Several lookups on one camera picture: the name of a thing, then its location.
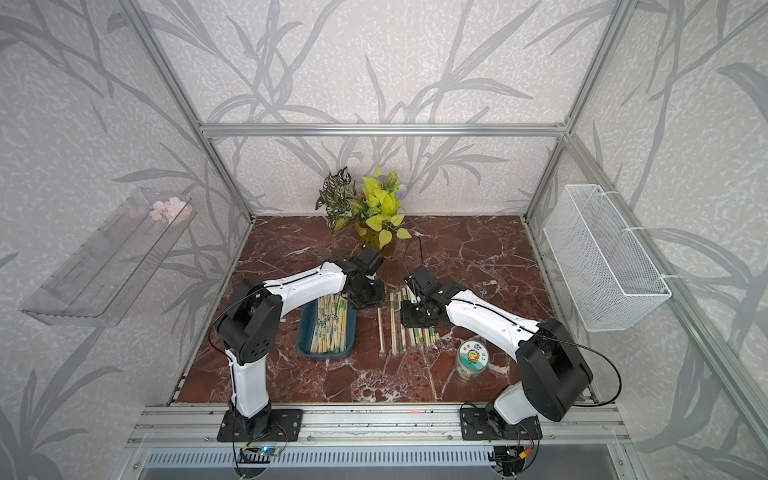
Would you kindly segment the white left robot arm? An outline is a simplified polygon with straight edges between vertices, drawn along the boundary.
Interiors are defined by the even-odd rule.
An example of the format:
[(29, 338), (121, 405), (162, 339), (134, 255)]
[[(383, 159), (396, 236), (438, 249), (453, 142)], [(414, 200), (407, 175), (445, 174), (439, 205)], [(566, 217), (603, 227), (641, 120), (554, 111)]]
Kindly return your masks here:
[(375, 275), (383, 261), (378, 251), (366, 246), (356, 257), (326, 261), (289, 277), (241, 282), (216, 327), (231, 371), (231, 403), (239, 416), (252, 420), (269, 412), (266, 357), (275, 345), (280, 320), (326, 295), (340, 294), (356, 310), (380, 305), (384, 285)]

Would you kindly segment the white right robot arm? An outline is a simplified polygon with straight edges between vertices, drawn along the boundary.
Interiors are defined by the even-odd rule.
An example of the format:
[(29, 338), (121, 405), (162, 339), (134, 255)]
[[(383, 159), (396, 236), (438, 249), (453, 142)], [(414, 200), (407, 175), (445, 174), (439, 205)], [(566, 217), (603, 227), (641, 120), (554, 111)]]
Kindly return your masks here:
[(579, 347), (560, 322), (514, 315), (456, 282), (437, 279), (423, 266), (404, 281), (409, 294), (401, 307), (404, 326), (433, 326), (446, 320), (482, 337), (516, 362), (520, 381), (487, 407), (497, 424), (514, 426), (534, 416), (560, 421), (593, 380)]

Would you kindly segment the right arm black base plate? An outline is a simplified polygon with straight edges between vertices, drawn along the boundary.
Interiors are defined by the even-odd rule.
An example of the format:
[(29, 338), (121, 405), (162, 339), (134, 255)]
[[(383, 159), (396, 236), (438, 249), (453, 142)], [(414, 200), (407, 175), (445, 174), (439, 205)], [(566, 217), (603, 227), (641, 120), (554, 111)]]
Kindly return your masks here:
[(539, 418), (534, 415), (511, 424), (500, 414), (486, 407), (477, 407), (465, 402), (458, 410), (462, 439), (480, 440), (520, 440), (536, 442), (542, 438)]

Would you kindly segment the clear acrylic wall shelf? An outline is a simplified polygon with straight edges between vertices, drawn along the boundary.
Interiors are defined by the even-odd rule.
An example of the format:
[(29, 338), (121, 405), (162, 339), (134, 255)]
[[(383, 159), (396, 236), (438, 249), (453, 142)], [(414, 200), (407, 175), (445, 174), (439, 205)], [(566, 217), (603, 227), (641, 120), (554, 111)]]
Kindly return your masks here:
[[(149, 218), (154, 202), (174, 196), (191, 202), (190, 218), (179, 225)], [(188, 195), (134, 190), (20, 311), (49, 326), (118, 325), (196, 214)]]

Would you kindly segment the round canister with green label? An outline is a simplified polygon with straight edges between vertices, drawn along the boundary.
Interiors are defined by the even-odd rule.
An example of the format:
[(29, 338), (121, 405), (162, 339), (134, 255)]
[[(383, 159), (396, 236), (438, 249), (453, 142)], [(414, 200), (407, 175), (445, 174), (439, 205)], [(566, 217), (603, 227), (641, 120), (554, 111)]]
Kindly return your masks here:
[(469, 381), (479, 377), (489, 363), (489, 352), (483, 340), (465, 340), (458, 350), (455, 360), (455, 371), (463, 380)]

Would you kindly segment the artificial green potted plant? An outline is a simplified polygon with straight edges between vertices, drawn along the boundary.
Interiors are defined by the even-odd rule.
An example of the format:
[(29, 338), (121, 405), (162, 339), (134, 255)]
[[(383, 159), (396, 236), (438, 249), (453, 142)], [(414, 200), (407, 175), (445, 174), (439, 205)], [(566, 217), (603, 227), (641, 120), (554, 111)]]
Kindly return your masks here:
[(319, 190), (315, 209), (323, 209), (327, 225), (333, 231), (352, 226), (362, 244), (382, 250), (396, 239), (411, 239), (400, 212), (405, 187), (393, 170), (383, 174), (377, 167), (370, 176), (361, 178), (362, 185), (344, 167), (329, 173)]

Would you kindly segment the pink artificial flower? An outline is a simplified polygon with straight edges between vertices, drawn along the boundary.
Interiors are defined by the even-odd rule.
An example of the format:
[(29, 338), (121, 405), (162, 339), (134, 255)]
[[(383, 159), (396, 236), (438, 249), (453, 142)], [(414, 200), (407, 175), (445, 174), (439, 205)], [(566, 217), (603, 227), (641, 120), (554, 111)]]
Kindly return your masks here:
[(155, 222), (179, 225), (190, 218), (193, 213), (194, 207), (190, 201), (184, 201), (174, 196), (165, 201), (154, 202), (148, 216)]

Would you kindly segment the aluminium front rail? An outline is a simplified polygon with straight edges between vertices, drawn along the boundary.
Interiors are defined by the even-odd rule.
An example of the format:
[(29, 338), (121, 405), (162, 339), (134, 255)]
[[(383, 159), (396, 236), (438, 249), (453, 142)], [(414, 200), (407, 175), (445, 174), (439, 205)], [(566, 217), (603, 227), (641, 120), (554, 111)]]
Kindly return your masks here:
[[(297, 404), (303, 411), (294, 446), (458, 445), (472, 425), (457, 403)], [(227, 407), (175, 404), (147, 407), (129, 434), (129, 448), (216, 446)], [(626, 444), (631, 441), (615, 406), (575, 408), (560, 422), (540, 421), (542, 446)]]

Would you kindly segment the teal plastic storage box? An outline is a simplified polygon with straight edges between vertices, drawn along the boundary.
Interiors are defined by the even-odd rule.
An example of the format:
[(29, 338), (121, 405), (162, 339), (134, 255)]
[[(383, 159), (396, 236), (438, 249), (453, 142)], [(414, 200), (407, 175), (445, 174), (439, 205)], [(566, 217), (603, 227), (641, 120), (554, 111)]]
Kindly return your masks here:
[(340, 294), (326, 295), (301, 309), (296, 346), (313, 360), (336, 360), (352, 351), (357, 311)]

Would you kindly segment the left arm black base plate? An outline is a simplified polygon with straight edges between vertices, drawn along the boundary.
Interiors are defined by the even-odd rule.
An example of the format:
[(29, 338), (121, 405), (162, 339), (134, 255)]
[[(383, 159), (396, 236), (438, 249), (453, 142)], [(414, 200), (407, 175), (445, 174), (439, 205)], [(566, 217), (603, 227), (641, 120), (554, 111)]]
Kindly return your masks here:
[(223, 443), (247, 441), (296, 442), (302, 423), (302, 409), (265, 408), (248, 419), (236, 409), (225, 412), (217, 434)]

